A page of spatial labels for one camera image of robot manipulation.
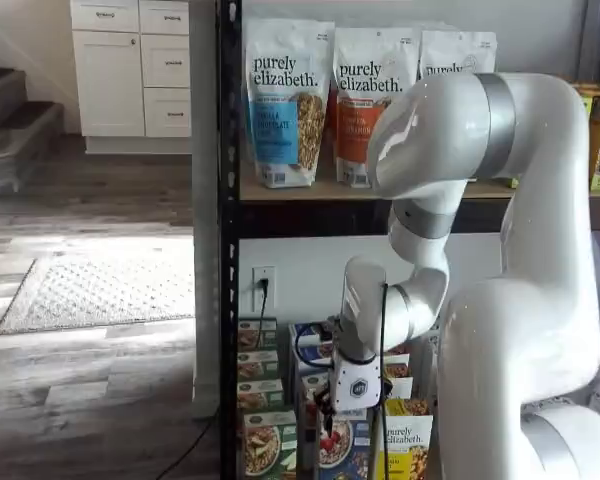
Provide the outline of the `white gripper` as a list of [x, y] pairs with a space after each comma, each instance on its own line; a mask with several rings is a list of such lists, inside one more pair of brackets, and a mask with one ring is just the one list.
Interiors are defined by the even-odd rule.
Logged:
[[324, 431], [331, 435], [335, 412], [372, 408], [379, 399], [380, 404], [384, 405], [391, 398], [393, 387], [389, 378], [383, 378], [381, 382], [378, 356], [356, 363], [346, 359], [340, 353], [335, 353], [331, 387], [330, 381], [327, 380], [313, 392], [316, 407], [315, 423], [321, 425]]

